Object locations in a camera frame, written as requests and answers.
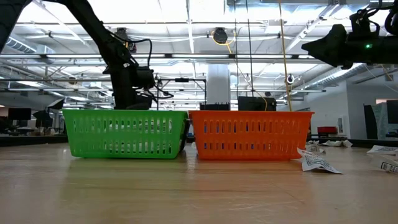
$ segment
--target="ceiling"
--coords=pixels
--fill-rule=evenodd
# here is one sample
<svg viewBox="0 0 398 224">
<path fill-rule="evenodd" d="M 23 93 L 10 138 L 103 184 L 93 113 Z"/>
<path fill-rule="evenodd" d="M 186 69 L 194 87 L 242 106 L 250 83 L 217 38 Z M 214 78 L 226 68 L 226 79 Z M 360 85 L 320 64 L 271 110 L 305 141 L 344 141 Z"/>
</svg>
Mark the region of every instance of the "ceiling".
<svg viewBox="0 0 398 224">
<path fill-rule="evenodd" d="M 216 27 L 224 27 L 231 42 L 232 54 L 282 54 L 282 38 L 279 38 L 280 14 L 277 1 L 237 0 L 236 7 L 230 0 L 89 0 L 95 14 L 104 26 L 115 31 L 118 27 L 127 28 L 132 39 L 151 38 L 153 54 L 229 54 L 225 45 L 217 45 L 211 38 Z M 348 16 L 371 1 L 347 0 L 348 4 L 329 5 L 329 0 L 282 1 L 285 46 L 289 55 L 306 55 L 301 45 L 319 39 L 329 32 L 333 24 L 343 24 L 350 30 Z M 382 24 L 384 12 L 373 18 Z M 56 54 L 70 54 L 70 58 L 56 59 L 53 65 L 38 63 L 34 59 L 1 59 L 16 66 L 24 67 L 31 78 L 43 78 L 51 74 L 55 81 L 51 85 L 61 88 L 87 88 L 83 83 L 70 85 L 57 83 L 56 79 L 109 78 L 103 75 L 105 65 L 100 59 L 75 58 L 80 54 L 98 54 L 98 48 L 77 22 L 69 10 L 57 3 L 34 0 L 22 12 L 12 32 L 15 37 L 29 46 L 45 45 Z M 137 45 L 137 53 L 147 54 L 149 45 Z M 21 54 L 12 47 L 6 47 L 3 54 Z M 232 75 L 238 73 L 234 60 L 225 60 Z M 165 59 L 153 58 L 151 69 L 160 78 L 206 78 L 209 63 L 219 63 L 210 59 Z M 253 79 L 255 88 L 284 88 L 285 68 L 283 60 L 238 60 L 244 74 Z M 295 86 L 310 82 L 332 67 L 318 60 L 287 60 L 287 73 L 296 77 Z M 101 82 L 103 88 L 110 82 Z M 195 83 L 170 83 L 171 88 L 199 88 Z M 239 88 L 248 84 L 240 77 Z"/>
</svg>

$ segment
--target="green basket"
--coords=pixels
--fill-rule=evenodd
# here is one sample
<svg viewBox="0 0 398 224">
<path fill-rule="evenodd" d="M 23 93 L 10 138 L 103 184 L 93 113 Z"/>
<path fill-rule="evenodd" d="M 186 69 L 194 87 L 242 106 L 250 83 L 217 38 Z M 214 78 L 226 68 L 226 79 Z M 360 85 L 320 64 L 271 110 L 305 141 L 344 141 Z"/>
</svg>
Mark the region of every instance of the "green basket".
<svg viewBox="0 0 398 224">
<path fill-rule="evenodd" d="M 184 111 L 62 111 L 75 157 L 174 159 L 185 145 Z"/>
</svg>

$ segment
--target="paper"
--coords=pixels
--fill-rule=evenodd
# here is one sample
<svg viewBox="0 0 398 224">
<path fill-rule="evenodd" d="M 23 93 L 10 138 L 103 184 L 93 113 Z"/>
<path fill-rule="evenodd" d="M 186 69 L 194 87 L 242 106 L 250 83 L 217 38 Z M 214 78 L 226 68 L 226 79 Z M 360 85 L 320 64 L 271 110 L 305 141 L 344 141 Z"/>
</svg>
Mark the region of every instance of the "paper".
<svg viewBox="0 0 398 224">
<path fill-rule="evenodd" d="M 334 174 L 341 174 L 340 171 L 336 170 L 334 167 L 332 167 L 326 160 L 324 160 L 320 156 L 318 156 L 312 152 L 304 151 L 301 149 L 297 149 L 297 151 L 303 157 L 303 161 L 302 161 L 303 171 L 308 171 L 308 170 L 313 170 L 313 169 L 321 169 L 321 170 L 327 170 Z"/>
<path fill-rule="evenodd" d="M 369 154 L 383 154 L 383 155 L 395 155 L 398 151 L 398 147 L 388 147 L 388 146 L 373 146 L 371 150 L 366 153 Z"/>
<path fill-rule="evenodd" d="M 344 140 L 344 141 L 327 141 L 321 146 L 333 146 L 333 147 L 351 147 L 353 143 L 351 143 L 349 140 Z"/>
<path fill-rule="evenodd" d="M 309 141 L 306 145 L 305 145 L 305 150 L 308 152 L 320 152 L 320 153 L 326 153 L 325 150 L 321 149 L 319 147 L 319 141 Z"/>
<path fill-rule="evenodd" d="M 387 172 L 398 174 L 398 162 L 385 156 L 375 155 L 373 157 L 373 164 L 380 169 L 384 169 Z"/>
</svg>

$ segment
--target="computer monitor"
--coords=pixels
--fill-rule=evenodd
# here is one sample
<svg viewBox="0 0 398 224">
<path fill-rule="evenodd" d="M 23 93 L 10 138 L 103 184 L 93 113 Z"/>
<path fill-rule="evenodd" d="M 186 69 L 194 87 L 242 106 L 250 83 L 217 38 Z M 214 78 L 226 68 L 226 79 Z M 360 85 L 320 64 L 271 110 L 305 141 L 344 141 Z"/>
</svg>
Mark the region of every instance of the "computer monitor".
<svg viewBox="0 0 398 224">
<path fill-rule="evenodd" d="M 389 124 L 398 124 L 398 100 L 387 100 L 387 117 Z"/>
<path fill-rule="evenodd" d="M 10 120 L 30 120 L 32 109 L 30 108 L 8 108 L 8 119 Z"/>
<path fill-rule="evenodd" d="M 276 111 L 275 98 L 265 97 L 267 101 L 267 111 Z M 238 110 L 240 111 L 265 111 L 266 102 L 262 97 L 239 96 Z"/>
</svg>

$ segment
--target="wooden table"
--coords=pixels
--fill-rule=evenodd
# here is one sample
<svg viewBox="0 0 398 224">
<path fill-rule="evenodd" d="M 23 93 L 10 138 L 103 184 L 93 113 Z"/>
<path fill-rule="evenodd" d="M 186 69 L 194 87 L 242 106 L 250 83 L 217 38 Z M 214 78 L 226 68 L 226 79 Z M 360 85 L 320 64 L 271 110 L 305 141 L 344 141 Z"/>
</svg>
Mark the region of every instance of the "wooden table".
<svg viewBox="0 0 398 224">
<path fill-rule="evenodd" d="M 298 161 L 77 159 L 67 144 L 0 148 L 1 223 L 398 223 L 398 175 L 326 147 L 343 175 Z"/>
</svg>

